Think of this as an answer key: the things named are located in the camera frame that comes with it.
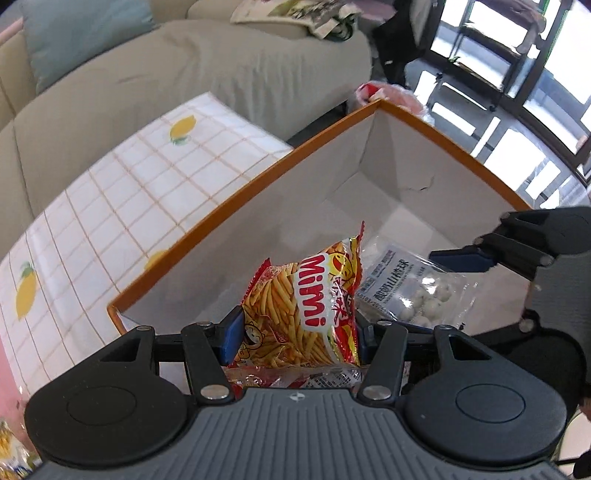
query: logo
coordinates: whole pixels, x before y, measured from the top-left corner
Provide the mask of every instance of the logo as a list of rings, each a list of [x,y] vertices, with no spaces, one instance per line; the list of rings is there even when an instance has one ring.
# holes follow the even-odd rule
[[[301,400],[304,400],[305,397],[306,396],[303,393],[301,393],[301,392],[292,393],[290,395],[290,399],[293,400],[296,403],[299,402],[299,401],[301,401]]]
[[[304,330],[324,331],[332,325],[328,262],[329,256],[325,253],[306,258],[295,274],[295,297]]]
[[[244,326],[244,344],[250,350],[256,350],[262,345],[263,335],[256,325],[247,323]]]

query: gray ribbed surface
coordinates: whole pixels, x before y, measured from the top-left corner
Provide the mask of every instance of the gray ribbed surface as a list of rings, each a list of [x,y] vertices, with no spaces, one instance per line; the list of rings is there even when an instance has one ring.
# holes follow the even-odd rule
[[[539,267],[532,308],[543,328],[559,330],[575,338],[591,365],[591,251],[561,255],[549,267]],[[591,383],[591,368],[587,369]]]
[[[418,447],[394,412],[343,390],[251,388],[229,407],[206,408],[171,449],[104,472],[45,464],[34,480],[554,480],[546,463],[515,472],[455,467]]]

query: table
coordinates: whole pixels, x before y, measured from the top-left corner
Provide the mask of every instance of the table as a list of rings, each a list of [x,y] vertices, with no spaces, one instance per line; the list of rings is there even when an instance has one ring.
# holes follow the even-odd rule
[[[76,179],[0,262],[0,339],[23,396],[117,338],[106,305],[290,150],[207,93]]]

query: white candy ball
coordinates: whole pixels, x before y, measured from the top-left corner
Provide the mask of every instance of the white candy ball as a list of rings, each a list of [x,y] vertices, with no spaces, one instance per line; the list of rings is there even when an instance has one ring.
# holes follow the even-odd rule
[[[425,300],[427,300],[429,297],[430,297],[429,294],[425,290],[423,290],[422,288],[419,288],[415,292],[413,297],[410,299],[410,301],[413,304],[413,308],[418,310],[419,308],[421,308],[423,306],[423,303],[425,303]]]
[[[423,315],[417,315],[415,318],[412,319],[411,323],[419,327],[433,328],[431,320],[429,320],[427,317],[424,317]]]
[[[402,310],[400,310],[399,314],[396,315],[396,319],[399,322],[407,322],[414,317],[414,314],[415,311],[412,307],[402,307]]]
[[[423,304],[423,315],[430,320],[439,318],[443,313],[441,301],[437,299],[429,299]]]
[[[445,280],[439,280],[435,285],[435,294],[437,300],[448,301],[453,294],[453,287]]]

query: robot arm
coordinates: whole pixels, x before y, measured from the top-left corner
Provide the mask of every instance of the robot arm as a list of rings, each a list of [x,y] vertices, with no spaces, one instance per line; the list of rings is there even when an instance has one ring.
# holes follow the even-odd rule
[[[587,238],[591,209],[512,213],[477,245],[433,252],[451,270],[501,263],[530,279],[523,318],[471,338],[360,317],[371,366],[355,397],[249,388],[237,400],[220,365],[242,340],[241,307],[178,335],[137,327],[31,398],[34,480],[563,478],[548,459],[589,375]],[[401,391],[405,361],[419,368]],[[160,362],[184,362],[191,395]]]

